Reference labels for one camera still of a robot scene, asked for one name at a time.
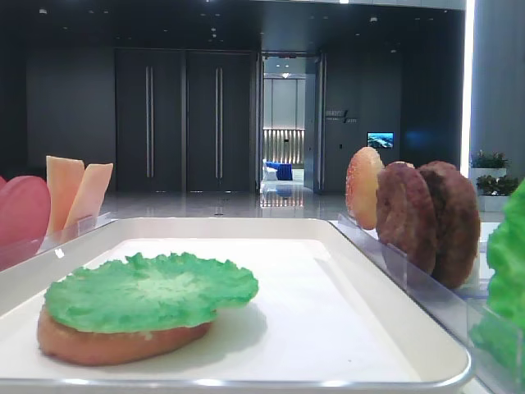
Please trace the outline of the front tomato slice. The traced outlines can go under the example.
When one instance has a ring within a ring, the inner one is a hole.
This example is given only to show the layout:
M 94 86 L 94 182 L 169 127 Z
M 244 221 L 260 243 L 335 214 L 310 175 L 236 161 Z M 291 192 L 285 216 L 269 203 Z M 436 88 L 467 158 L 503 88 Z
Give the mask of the front tomato slice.
M 1 188 L 1 246 L 46 235 L 51 197 L 37 176 L 17 176 Z

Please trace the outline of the front cheese slice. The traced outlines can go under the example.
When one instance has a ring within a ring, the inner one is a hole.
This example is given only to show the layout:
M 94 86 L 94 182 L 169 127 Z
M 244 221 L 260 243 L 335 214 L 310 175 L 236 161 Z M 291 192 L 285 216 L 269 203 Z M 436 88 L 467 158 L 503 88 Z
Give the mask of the front cheese slice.
M 87 166 L 67 216 L 65 228 L 73 226 L 81 219 L 98 216 L 111 180 L 112 169 L 112 163 L 92 163 Z

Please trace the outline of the meat patty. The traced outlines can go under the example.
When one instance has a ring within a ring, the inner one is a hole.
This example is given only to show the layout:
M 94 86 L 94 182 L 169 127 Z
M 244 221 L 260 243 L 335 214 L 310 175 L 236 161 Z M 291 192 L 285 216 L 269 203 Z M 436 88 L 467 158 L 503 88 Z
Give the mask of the meat patty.
M 403 251 L 410 263 L 430 274 L 436 266 L 436 214 L 427 183 L 407 163 L 395 162 L 379 172 L 377 234 Z
M 419 169 L 430 191 L 437 223 L 434 277 L 455 289 L 470 275 L 477 257 L 481 221 L 473 184 L 452 164 L 434 161 Z

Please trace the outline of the clear right acrylic rack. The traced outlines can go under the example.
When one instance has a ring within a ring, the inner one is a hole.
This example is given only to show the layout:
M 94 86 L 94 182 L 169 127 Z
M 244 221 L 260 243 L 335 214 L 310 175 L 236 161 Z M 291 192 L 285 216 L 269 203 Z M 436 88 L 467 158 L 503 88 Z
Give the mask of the clear right acrylic rack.
M 493 312 L 488 280 L 450 290 L 406 260 L 394 246 L 340 215 L 333 222 L 390 280 L 471 352 L 477 381 L 490 393 L 524 392 L 524 331 Z

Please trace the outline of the clear left acrylic rack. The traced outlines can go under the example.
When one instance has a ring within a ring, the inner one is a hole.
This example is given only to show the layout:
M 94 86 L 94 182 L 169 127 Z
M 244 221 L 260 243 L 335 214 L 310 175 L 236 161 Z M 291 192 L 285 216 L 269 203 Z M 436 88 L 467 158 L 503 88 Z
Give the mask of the clear left acrylic rack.
M 110 212 L 97 217 L 86 217 L 80 219 L 63 230 L 35 240 L 19 241 L 15 244 L 1 247 L 1 271 L 16 266 L 19 263 L 31 259 L 39 253 L 56 249 L 68 241 L 72 241 L 86 233 L 98 229 L 114 219 Z

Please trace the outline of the right meat patty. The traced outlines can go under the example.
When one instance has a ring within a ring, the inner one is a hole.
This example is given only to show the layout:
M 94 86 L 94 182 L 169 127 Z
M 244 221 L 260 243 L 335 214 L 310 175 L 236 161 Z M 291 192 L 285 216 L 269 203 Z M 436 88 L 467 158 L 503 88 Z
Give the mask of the right meat patty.
M 437 223 L 434 277 L 455 289 L 470 275 L 477 257 L 481 221 L 473 184 L 452 164 L 434 161 L 419 169 L 430 191 Z

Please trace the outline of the cheese slice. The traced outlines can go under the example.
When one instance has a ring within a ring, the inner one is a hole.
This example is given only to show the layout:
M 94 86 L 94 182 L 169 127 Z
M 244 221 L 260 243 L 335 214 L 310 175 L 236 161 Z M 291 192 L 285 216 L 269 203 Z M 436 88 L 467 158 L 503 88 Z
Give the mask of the cheese slice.
M 65 228 L 73 226 L 81 219 L 98 216 L 111 180 L 112 169 L 112 163 L 92 163 L 87 166 L 67 216 Z
M 64 228 L 84 175 L 84 162 L 72 158 L 46 157 L 47 186 L 51 212 L 47 234 Z

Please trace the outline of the green lettuce leaf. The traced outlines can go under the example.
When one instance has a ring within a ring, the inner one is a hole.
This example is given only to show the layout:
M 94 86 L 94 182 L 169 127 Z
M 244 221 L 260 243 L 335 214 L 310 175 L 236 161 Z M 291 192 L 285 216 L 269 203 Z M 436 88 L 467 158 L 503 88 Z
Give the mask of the green lettuce leaf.
M 473 343 L 519 381 L 524 392 L 524 184 L 504 206 L 504 220 L 488 236 L 486 260 L 491 311 L 471 331 Z
M 211 322 L 219 309 L 242 307 L 257 293 L 253 273 L 230 260 L 137 253 L 77 268 L 50 285 L 44 305 L 55 321 L 80 332 L 147 332 Z

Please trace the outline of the white metal tray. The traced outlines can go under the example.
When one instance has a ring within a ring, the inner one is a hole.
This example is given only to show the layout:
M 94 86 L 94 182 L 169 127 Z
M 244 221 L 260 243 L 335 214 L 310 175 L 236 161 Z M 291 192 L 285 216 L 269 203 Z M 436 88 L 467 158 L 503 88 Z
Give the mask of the white metal tray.
M 258 294 L 169 355 L 94 368 L 39 351 L 51 282 L 137 252 L 185 251 L 250 269 Z M 458 393 L 472 376 L 469 351 L 322 220 L 121 219 L 1 275 L 4 393 Z

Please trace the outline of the clear acrylic rack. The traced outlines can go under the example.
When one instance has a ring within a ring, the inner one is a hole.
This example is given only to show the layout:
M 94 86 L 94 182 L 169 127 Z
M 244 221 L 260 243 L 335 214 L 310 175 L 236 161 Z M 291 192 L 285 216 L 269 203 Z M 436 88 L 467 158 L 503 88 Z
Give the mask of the clear acrylic rack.
M 35 240 L 19 241 L 15 244 L 1 247 L 1 271 L 16 266 L 19 263 L 31 259 L 39 253 L 56 249 L 68 241 L 72 241 L 86 233 L 98 229 L 114 219 L 110 212 L 97 217 L 86 217 L 80 219 L 63 230 Z
M 390 280 L 471 352 L 477 381 L 490 393 L 524 392 L 524 331 L 493 312 L 488 280 L 450 290 L 406 260 L 394 246 L 340 215 L 333 222 Z

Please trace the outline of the left meat patty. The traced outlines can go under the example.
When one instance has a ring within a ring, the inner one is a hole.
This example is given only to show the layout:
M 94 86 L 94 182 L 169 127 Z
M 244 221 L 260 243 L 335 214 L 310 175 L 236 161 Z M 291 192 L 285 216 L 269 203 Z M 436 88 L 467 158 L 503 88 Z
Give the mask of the left meat patty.
M 403 251 L 410 263 L 430 274 L 436 266 L 436 214 L 427 183 L 407 163 L 395 162 L 379 172 L 377 234 Z

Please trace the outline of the left top bun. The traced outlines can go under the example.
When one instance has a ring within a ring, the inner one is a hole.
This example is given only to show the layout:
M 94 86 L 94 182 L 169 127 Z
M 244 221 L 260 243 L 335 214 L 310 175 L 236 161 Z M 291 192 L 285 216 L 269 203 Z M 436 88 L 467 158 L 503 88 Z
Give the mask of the left top bun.
M 377 224 L 377 176 L 383 168 L 379 153 L 372 147 L 361 148 L 349 161 L 345 202 L 349 214 L 365 230 Z

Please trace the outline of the bun slice on tray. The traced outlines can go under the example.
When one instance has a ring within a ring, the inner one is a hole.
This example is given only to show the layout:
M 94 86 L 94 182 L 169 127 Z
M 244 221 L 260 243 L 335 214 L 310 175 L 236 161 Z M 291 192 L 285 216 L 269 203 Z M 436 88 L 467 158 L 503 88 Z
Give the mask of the bun slice on tray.
M 83 366 L 118 365 L 164 355 L 205 336 L 212 324 L 161 331 L 80 332 L 54 320 L 46 308 L 39 314 L 37 340 L 46 356 Z

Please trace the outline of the potted plants in planter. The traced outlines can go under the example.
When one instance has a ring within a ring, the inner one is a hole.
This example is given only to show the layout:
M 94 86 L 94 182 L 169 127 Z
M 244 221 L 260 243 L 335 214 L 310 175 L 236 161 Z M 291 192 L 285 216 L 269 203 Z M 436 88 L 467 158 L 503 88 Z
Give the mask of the potted plants in planter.
M 503 153 L 479 150 L 471 155 L 469 179 L 477 191 L 482 212 L 501 212 L 518 187 L 518 179 L 507 174 L 509 160 Z

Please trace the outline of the dark double door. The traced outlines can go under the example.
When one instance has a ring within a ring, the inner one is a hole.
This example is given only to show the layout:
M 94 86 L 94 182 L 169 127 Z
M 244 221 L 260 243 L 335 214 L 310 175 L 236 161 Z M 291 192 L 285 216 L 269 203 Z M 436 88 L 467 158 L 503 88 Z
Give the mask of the dark double door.
M 118 49 L 119 191 L 251 191 L 254 53 Z

